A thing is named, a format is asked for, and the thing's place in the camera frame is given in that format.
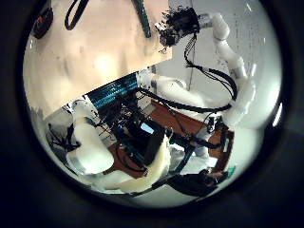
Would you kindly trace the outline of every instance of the white panel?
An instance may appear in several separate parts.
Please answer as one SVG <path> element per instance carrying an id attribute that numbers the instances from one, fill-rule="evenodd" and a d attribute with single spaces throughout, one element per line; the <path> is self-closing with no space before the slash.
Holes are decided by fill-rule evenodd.
<path id="1" fill-rule="evenodd" d="M 167 0 L 144 1 L 152 31 L 148 39 L 129 0 L 89 1 L 68 31 L 64 22 L 70 4 L 53 0 L 49 31 L 40 40 L 28 39 L 25 91 L 29 106 L 41 109 L 44 117 L 99 86 L 171 58 L 171 49 L 159 53 L 162 45 L 153 26 L 168 9 Z"/>

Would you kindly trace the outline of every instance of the black strap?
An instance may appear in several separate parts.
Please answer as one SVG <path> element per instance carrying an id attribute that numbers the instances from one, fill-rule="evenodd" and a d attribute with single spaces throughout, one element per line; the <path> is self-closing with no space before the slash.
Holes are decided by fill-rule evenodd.
<path id="1" fill-rule="evenodd" d="M 76 26 L 76 24 L 78 23 L 78 21 L 80 20 L 81 16 L 84 13 L 84 10 L 86 8 L 86 4 L 88 2 L 88 0 L 81 0 L 79 3 L 79 6 L 75 12 L 75 15 L 73 17 L 73 20 L 71 23 L 68 22 L 68 18 L 70 13 L 72 12 L 72 10 L 74 9 L 76 3 L 78 2 L 78 0 L 74 0 L 74 2 L 72 3 L 72 5 L 69 7 L 67 13 L 66 13 L 66 20 L 65 20 L 65 26 L 67 30 L 73 30 Z"/>

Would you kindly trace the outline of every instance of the wooden surface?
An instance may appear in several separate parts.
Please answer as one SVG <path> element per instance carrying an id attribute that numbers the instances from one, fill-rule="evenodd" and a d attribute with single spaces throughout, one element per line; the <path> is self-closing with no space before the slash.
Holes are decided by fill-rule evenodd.
<path id="1" fill-rule="evenodd" d="M 151 38 L 144 37 L 131 0 L 89 1 L 71 31 L 64 22 L 72 1 L 51 2 L 53 23 L 41 40 L 29 37 L 24 60 L 28 104 L 44 117 L 97 87 L 172 58 L 171 48 L 159 53 L 162 45 L 154 28 L 168 0 L 144 1 Z"/>
<path id="2" fill-rule="evenodd" d="M 178 132 L 183 135 L 179 124 L 177 123 L 176 119 L 169 113 L 169 111 L 163 107 L 161 104 L 158 104 L 156 102 L 152 102 L 152 104 L 156 107 L 153 112 L 151 113 L 151 118 L 156 121 L 157 123 L 172 127 L 175 132 Z M 181 124 L 186 128 L 186 130 L 189 133 L 196 133 L 200 130 L 202 127 L 202 122 L 191 119 L 187 116 L 184 116 L 177 112 L 177 116 L 181 122 Z M 233 145 L 233 138 L 234 133 L 230 132 L 228 133 L 228 138 L 230 139 L 230 143 L 228 145 L 228 150 L 226 153 L 222 152 L 221 148 L 218 149 L 209 149 L 209 155 L 211 157 L 217 158 L 218 162 L 216 164 L 216 167 L 212 170 L 213 172 L 221 171 L 225 168 L 227 162 L 229 161 L 231 151 L 232 151 L 232 145 Z M 214 136 L 211 137 L 210 141 L 211 143 L 219 143 L 220 142 L 220 132 L 216 132 Z M 115 153 L 115 146 L 116 144 L 111 145 L 108 149 L 114 156 L 114 164 L 113 166 L 106 171 L 106 173 L 112 172 L 114 170 L 123 170 L 128 175 L 132 176 L 133 178 L 138 178 L 143 175 L 143 172 L 134 172 L 132 170 L 129 170 L 125 168 L 117 159 L 116 153 Z M 119 155 L 122 158 L 125 156 L 125 152 L 123 150 L 119 150 Z M 132 162 L 132 160 L 127 159 L 128 164 L 135 169 L 139 169 L 139 167 Z"/>

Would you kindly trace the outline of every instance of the black cable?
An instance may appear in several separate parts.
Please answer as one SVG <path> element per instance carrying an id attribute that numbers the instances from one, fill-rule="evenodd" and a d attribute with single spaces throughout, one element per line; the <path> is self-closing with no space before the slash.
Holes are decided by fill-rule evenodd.
<path id="1" fill-rule="evenodd" d="M 86 8 L 86 4 L 87 4 L 88 0 L 80 0 L 78 8 L 76 9 L 75 15 L 74 15 L 71 23 L 69 23 L 68 22 L 69 15 L 72 12 L 72 10 L 74 9 L 77 2 L 78 2 L 78 0 L 74 0 L 74 2 L 69 7 L 69 9 L 66 13 L 65 27 L 66 27 L 67 30 L 73 30 L 75 28 L 76 24 L 78 23 L 78 21 L 80 20 L 81 16 L 84 13 L 84 10 Z"/>
<path id="2" fill-rule="evenodd" d="M 228 110 L 231 105 L 227 104 L 225 106 L 222 107 L 216 107 L 216 108 L 203 108 L 203 107 L 196 107 L 196 106 L 191 106 L 191 105 L 187 105 L 187 104 L 180 104 L 180 103 L 176 103 L 176 102 L 172 102 L 169 100 L 166 100 L 162 97 L 159 97 L 158 95 L 150 92 L 149 90 L 142 88 L 142 87 L 137 87 L 134 89 L 135 92 L 141 92 L 142 94 L 153 98 L 154 100 L 157 100 L 161 103 L 166 103 L 169 106 L 175 107 L 177 109 L 184 109 L 184 110 L 189 110 L 189 111 L 194 111 L 194 112 L 198 112 L 198 113 L 205 113 L 205 112 L 220 112 L 220 111 L 225 111 Z"/>
<path id="3" fill-rule="evenodd" d="M 184 126 L 181 124 L 180 119 L 178 118 L 178 116 L 176 115 L 176 113 L 168 106 L 168 104 L 163 103 L 163 106 L 166 107 L 168 109 L 168 111 L 170 112 L 170 114 L 175 118 L 175 120 L 177 121 L 180 130 L 184 133 L 184 134 L 188 134 L 184 128 Z"/>
<path id="4" fill-rule="evenodd" d="M 186 67 L 196 68 L 201 73 L 203 73 L 205 76 L 207 76 L 208 78 L 220 82 L 229 91 L 232 99 L 235 101 L 238 96 L 238 88 L 237 88 L 235 81 L 231 77 L 229 77 L 227 74 L 225 74 L 221 71 L 218 71 L 218 70 L 215 70 L 212 68 L 204 68 L 202 66 L 195 65 L 188 59 L 188 55 L 189 55 L 190 51 L 193 49 L 193 47 L 195 46 L 196 42 L 197 42 L 197 34 L 195 33 L 194 36 L 189 41 L 189 43 L 187 44 L 184 54 L 183 54 L 184 59 L 187 63 Z M 211 75 L 210 73 L 218 75 L 220 78 L 223 78 L 227 82 L 220 80 L 219 78 Z"/>
<path id="5" fill-rule="evenodd" d="M 134 169 L 130 165 L 128 165 L 128 163 L 126 162 L 125 156 L 123 157 L 123 159 L 121 159 L 120 153 L 118 151 L 119 146 L 120 146 L 120 144 L 117 143 L 116 147 L 115 147 L 116 157 L 117 157 L 118 161 L 127 169 L 130 169 L 130 170 L 132 170 L 134 172 L 138 172 L 138 173 L 143 172 L 143 170 L 141 170 L 141 169 Z"/>

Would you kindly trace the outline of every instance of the wire bundle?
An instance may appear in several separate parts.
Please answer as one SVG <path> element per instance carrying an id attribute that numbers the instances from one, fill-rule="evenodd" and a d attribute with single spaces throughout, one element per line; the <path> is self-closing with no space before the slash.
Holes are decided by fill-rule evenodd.
<path id="1" fill-rule="evenodd" d="M 198 38 L 197 34 L 195 33 L 193 35 L 193 37 L 191 38 L 191 40 L 189 41 L 189 43 L 187 44 L 185 51 L 183 53 L 184 59 L 187 63 L 186 67 L 196 68 L 202 74 L 207 76 L 208 78 L 220 82 L 228 90 L 232 99 L 235 101 L 238 96 L 238 89 L 237 89 L 237 85 L 236 85 L 235 81 L 231 77 L 229 77 L 227 74 L 225 74 L 221 71 L 218 71 L 218 70 L 215 70 L 212 68 L 206 68 L 206 67 L 195 65 L 193 62 L 191 62 L 188 59 L 188 55 L 191 52 L 191 50 L 194 48 L 194 46 L 197 42 L 197 38 Z M 220 78 L 224 79 L 224 81 L 219 79 L 218 77 L 214 76 L 213 74 L 218 75 Z"/>

